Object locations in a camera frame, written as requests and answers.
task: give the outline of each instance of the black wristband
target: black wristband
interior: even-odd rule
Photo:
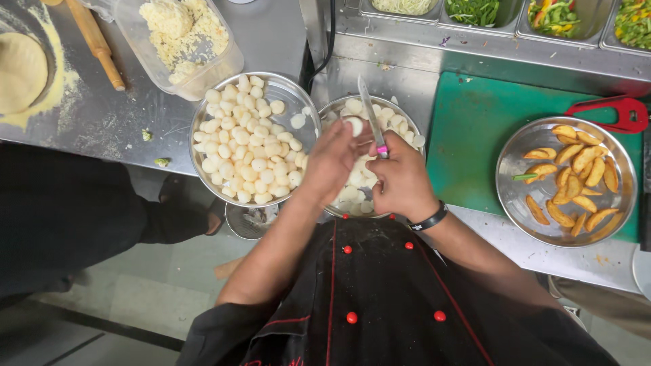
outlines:
[[[439,210],[434,213],[434,215],[431,215],[430,218],[425,219],[419,223],[411,223],[411,221],[407,220],[407,225],[409,225],[409,228],[412,231],[423,231],[441,222],[445,215],[447,215],[447,206],[445,206],[445,202],[442,200],[439,200],[439,202],[441,203]]]

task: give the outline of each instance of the black chef jacket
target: black chef jacket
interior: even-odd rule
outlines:
[[[337,219],[317,226],[280,306],[199,315],[177,365],[617,364],[561,311],[529,310],[466,281],[400,223]]]

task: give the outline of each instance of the flattened dough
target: flattened dough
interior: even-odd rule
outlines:
[[[20,33],[0,35],[0,114],[18,113],[48,82],[48,60],[37,41]]]

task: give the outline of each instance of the knife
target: knife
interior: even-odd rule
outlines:
[[[644,194],[640,206],[640,250],[651,251],[651,127],[643,132],[643,184]]]
[[[387,144],[384,143],[384,137],[382,137],[382,131],[380,131],[380,127],[378,126],[378,120],[375,117],[373,105],[370,103],[368,88],[362,75],[357,77],[357,88],[359,89],[359,96],[362,98],[362,104],[368,112],[368,123],[370,124],[370,129],[373,131],[373,137],[375,137],[375,145],[378,149],[378,155],[381,159],[389,159],[389,149],[387,148]]]

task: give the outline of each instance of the red tongs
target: red tongs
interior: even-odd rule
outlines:
[[[579,102],[570,107],[565,112],[565,115],[572,116],[574,113],[605,107],[615,108],[617,110],[618,120],[614,124],[591,121],[604,130],[618,132],[620,134],[639,134],[649,124],[648,111],[644,103],[626,95]]]

